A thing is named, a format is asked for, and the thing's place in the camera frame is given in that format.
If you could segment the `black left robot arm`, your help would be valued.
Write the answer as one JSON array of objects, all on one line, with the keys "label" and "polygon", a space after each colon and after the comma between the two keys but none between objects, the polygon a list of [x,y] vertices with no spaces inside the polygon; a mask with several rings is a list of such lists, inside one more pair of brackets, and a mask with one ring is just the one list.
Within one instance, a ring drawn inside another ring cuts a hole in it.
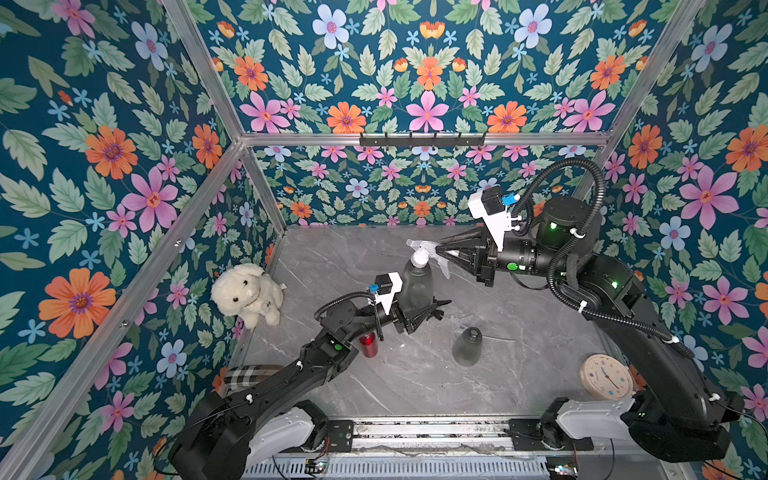
[{"label": "black left robot arm", "polygon": [[371,293],[352,292],[321,306],[314,314],[320,332],[291,364],[254,386],[226,397],[213,392],[197,403],[171,443],[170,465],[182,479],[241,478],[254,436],[308,392],[343,373],[358,355],[358,339],[370,333],[382,339],[381,329],[389,324],[411,334],[431,318],[440,320],[448,303],[431,298],[408,314],[394,303],[385,313]]}]

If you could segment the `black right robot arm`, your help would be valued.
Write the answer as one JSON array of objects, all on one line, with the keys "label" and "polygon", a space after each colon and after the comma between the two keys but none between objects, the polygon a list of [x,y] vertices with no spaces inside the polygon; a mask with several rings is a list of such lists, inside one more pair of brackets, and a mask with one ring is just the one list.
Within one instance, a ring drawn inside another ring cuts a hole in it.
[{"label": "black right robot arm", "polygon": [[544,278],[553,296],[603,331],[644,378],[644,390],[628,399],[555,399],[539,421],[545,445],[598,437],[631,441],[668,463],[720,460],[731,445],[726,426],[741,417],[743,400],[703,374],[632,270],[595,252],[605,190],[594,161],[558,161],[520,194],[499,187],[473,194],[469,209],[478,226],[440,240],[436,252],[486,286],[500,271]]}]

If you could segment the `white spray nozzle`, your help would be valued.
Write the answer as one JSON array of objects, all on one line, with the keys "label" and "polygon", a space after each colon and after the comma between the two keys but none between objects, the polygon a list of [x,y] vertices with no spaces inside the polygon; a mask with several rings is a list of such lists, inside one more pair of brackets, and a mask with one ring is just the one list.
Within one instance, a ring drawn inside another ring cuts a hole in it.
[{"label": "white spray nozzle", "polygon": [[425,267],[430,260],[435,260],[446,279],[451,277],[449,271],[449,262],[437,253],[438,242],[428,240],[408,239],[406,245],[414,250],[411,256],[411,263],[417,268]]}]

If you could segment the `grey translucent spray bottle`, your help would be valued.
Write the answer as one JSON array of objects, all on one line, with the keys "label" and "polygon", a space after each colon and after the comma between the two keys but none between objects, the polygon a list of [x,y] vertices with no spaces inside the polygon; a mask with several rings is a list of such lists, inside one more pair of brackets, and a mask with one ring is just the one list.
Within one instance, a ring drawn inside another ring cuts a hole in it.
[{"label": "grey translucent spray bottle", "polygon": [[399,293],[399,306],[406,316],[429,306],[433,300],[434,285],[431,266],[415,266],[408,261],[401,275],[403,287]]}]

